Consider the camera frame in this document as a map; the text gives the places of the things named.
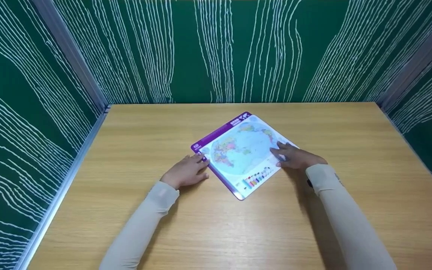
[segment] purple border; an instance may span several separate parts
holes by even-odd
[[[250,117],[251,115],[252,115],[251,113],[249,113],[248,111],[245,111],[242,114],[236,116],[231,121],[227,122],[226,124],[224,124],[223,126],[218,128],[217,130],[209,133],[208,135],[206,135],[201,140],[192,144],[191,150],[193,150],[195,153],[199,152],[199,149],[205,147],[210,142],[216,140],[219,136],[223,135],[223,133],[230,130],[231,128],[234,128],[235,126],[239,125],[243,120]],[[238,200],[244,200],[245,199],[245,197],[243,197],[242,194],[233,185],[231,185],[228,182],[228,180],[226,180],[226,178],[221,173],[219,173],[219,171],[212,164],[209,164],[208,167],[221,180],[221,182],[223,182],[223,184],[231,191],[231,193],[233,193],[233,195],[235,195],[235,197]]]

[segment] hand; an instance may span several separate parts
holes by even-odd
[[[278,167],[303,169],[306,171],[307,168],[315,164],[328,164],[328,162],[326,162],[322,157],[294,147],[289,143],[282,144],[281,142],[278,142],[277,145],[279,149],[271,148],[271,153],[273,153],[277,158],[279,158],[279,155],[283,155],[286,158],[286,161],[280,161],[276,164]]]
[[[209,165],[209,159],[202,161],[203,157],[204,155],[198,154],[192,157],[189,155],[185,156],[167,171],[160,181],[167,183],[175,189],[179,189],[181,186],[194,185],[208,179],[209,174],[203,173],[202,170]]]

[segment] table top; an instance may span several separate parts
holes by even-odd
[[[432,176],[374,103],[114,105],[29,269],[97,269],[152,185],[243,111],[327,159],[399,269],[432,269]],[[211,171],[138,269],[343,269],[322,205],[281,170],[244,201]]]

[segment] left hand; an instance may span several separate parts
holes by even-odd
[[[167,183],[175,189],[181,186],[190,186],[209,178],[209,174],[201,172],[209,165],[209,159],[202,161],[204,155],[195,154],[190,157],[185,156],[180,162],[175,164],[169,171],[167,171],[161,182]]]

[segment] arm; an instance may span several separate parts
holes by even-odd
[[[133,270],[137,267],[159,221],[180,195],[178,189],[209,177],[207,173],[201,173],[209,164],[209,160],[202,161],[203,157],[199,154],[186,156],[151,188],[106,252],[100,270]]]
[[[307,168],[306,174],[324,205],[348,269],[396,269],[376,231],[341,185],[334,169],[316,164]]]
[[[99,269],[135,269],[159,220],[168,214],[179,195],[172,186],[158,181],[113,241]]]

